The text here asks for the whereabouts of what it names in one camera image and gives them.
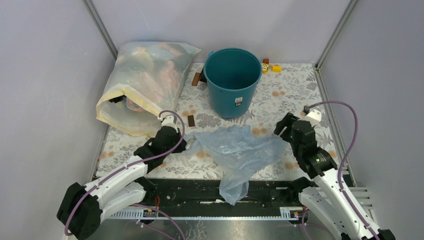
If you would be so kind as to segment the light blue plastic trash bag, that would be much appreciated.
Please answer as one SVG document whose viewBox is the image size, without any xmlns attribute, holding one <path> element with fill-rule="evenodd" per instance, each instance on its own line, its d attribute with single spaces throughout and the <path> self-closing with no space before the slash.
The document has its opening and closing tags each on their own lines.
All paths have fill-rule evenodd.
<svg viewBox="0 0 424 240">
<path fill-rule="evenodd" d="M 276 162 L 289 145 L 276 135 L 256 136 L 249 125 L 191 132 L 184 139 L 189 144 L 186 154 L 203 152 L 222 168 L 219 194 L 232 206 L 248 195 L 251 177 Z"/>
</svg>

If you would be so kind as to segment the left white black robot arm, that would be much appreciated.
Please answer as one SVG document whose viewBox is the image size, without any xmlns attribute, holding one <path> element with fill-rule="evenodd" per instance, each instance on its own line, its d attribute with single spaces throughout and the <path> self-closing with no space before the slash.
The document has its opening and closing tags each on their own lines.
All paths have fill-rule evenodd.
<svg viewBox="0 0 424 240">
<path fill-rule="evenodd" d="M 108 217 L 133 204 L 152 204 L 155 192 L 139 179 L 172 153 L 185 150 L 185 129 L 163 125 L 155 137 L 134 151 L 122 165 L 86 184 L 70 185 L 56 214 L 64 234 L 78 240 L 90 237 Z"/>
</svg>

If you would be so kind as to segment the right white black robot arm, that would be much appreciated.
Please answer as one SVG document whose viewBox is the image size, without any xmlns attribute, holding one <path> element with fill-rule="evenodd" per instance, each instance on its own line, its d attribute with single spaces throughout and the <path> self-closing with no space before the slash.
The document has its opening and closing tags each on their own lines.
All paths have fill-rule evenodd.
<svg viewBox="0 0 424 240">
<path fill-rule="evenodd" d="M 318 146 L 315 126 L 322 114 L 311 110 L 303 117 L 287 113 L 277 122 L 274 134 L 289 143 L 300 169 L 308 177 L 289 183 L 287 201 L 313 212 L 336 240 L 393 240 L 362 208 L 332 156 Z"/>
</svg>

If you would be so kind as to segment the teal plastic trash bin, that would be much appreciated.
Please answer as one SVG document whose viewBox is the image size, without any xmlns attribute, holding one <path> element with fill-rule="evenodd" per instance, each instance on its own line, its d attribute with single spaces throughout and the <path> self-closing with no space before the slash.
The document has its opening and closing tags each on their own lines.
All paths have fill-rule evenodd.
<svg viewBox="0 0 424 240">
<path fill-rule="evenodd" d="M 241 48 L 213 51 L 203 66 L 212 109 L 222 119 L 246 113 L 262 77 L 262 63 Z"/>
</svg>

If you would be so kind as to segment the small dark brown block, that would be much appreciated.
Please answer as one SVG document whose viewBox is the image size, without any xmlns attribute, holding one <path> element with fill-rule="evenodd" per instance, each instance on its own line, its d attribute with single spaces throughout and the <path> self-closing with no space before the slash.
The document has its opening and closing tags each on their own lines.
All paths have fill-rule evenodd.
<svg viewBox="0 0 424 240">
<path fill-rule="evenodd" d="M 195 119 L 194 119 L 194 115 L 188 115 L 187 116 L 187 122 L 188 122 L 188 126 L 191 127 L 195 127 Z"/>
</svg>

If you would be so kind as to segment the floral patterned table mat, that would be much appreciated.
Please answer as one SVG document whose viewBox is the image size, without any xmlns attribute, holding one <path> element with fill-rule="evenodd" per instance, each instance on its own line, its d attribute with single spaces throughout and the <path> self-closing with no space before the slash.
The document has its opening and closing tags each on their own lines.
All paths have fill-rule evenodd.
<svg viewBox="0 0 424 240">
<path fill-rule="evenodd" d="M 177 113 L 183 117 L 186 125 L 185 133 L 210 132 L 218 127 L 251 126 L 251 133 L 256 137 L 271 135 L 275 125 L 286 113 L 296 116 L 304 114 L 304 105 L 312 105 L 322 101 L 318 88 L 313 65 L 311 63 L 299 64 L 276 64 L 282 66 L 281 72 L 263 74 L 258 81 L 255 92 L 252 94 L 249 108 L 243 114 L 240 108 L 245 108 L 246 101 L 235 102 L 235 94 L 232 101 L 225 100 L 219 110 L 227 110 L 222 118 L 221 114 L 214 111 L 209 98 L 209 90 L 206 83 L 199 82 L 192 85 L 191 77 L 187 86 L 183 87 L 176 107 Z M 323 106 L 318 110 L 323 114 L 320 125 L 315 127 L 318 145 L 327 150 L 330 156 L 337 162 L 337 153 L 333 143 Z M 188 116 L 193 115 L 194 127 L 188 126 Z M 99 156 L 99 163 L 95 177 L 102 177 L 114 168 L 121 165 L 133 152 L 147 140 L 146 137 L 134 137 L 127 135 L 113 127 L 109 128 L 103 152 Z M 292 155 L 290 146 L 284 150 L 282 157 L 273 164 L 258 170 L 252 179 L 254 180 L 294 180 L 303 176 L 297 161 Z M 170 179 L 220 179 L 223 170 L 206 153 L 196 155 L 172 154 L 167 157 L 163 164 L 148 174 L 150 178 Z"/>
</svg>

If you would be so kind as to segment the yellow toy block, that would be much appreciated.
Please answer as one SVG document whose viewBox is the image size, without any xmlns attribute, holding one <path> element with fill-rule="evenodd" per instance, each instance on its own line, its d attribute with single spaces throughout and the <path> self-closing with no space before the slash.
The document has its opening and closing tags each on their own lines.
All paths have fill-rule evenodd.
<svg viewBox="0 0 424 240">
<path fill-rule="evenodd" d="M 279 65 L 272 65 L 271 71 L 274 73 L 280 73 L 282 71 L 282 67 Z"/>
</svg>

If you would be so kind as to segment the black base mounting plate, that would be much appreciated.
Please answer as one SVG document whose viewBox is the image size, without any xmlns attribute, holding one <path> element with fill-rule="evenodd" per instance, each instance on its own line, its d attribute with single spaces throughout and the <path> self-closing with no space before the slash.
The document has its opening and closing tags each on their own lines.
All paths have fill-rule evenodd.
<svg viewBox="0 0 424 240">
<path fill-rule="evenodd" d="M 215 179 L 136 180 L 146 190 L 143 205 L 155 207 L 177 218 L 229 219 L 295 218 L 302 205 L 288 181 L 250 181 L 247 196 L 235 205 L 219 194 L 220 181 Z"/>
</svg>

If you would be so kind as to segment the brown wooden block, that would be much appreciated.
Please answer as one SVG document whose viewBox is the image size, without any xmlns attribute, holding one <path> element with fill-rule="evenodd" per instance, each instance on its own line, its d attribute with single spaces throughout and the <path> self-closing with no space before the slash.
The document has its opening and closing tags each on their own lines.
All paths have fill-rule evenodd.
<svg viewBox="0 0 424 240">
<path fill-rule="evenodd" d="M 204 82 L 205 78 L 204 78 L 204 72 L 196 72 L 194 74 L 194 77 L 192 79 L 191 85 L 192 86 L 197 86 L 199 84 L 199 82 Z"/>
</svg>

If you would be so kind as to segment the large translucent stuffed bag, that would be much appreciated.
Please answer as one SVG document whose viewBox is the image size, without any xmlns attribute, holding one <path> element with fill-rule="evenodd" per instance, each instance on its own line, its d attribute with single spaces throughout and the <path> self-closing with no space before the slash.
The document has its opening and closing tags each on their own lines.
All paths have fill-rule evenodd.
<svg viewBox="0 0 424 240">
<path fill-rule="evenodd" d="M 122 45 L 96 118 L 130 136 L 154 137 L 163 110 L 175 110 L 190 66 L 201 49 L 184 42 L 133 41 Z"/>
</svg>

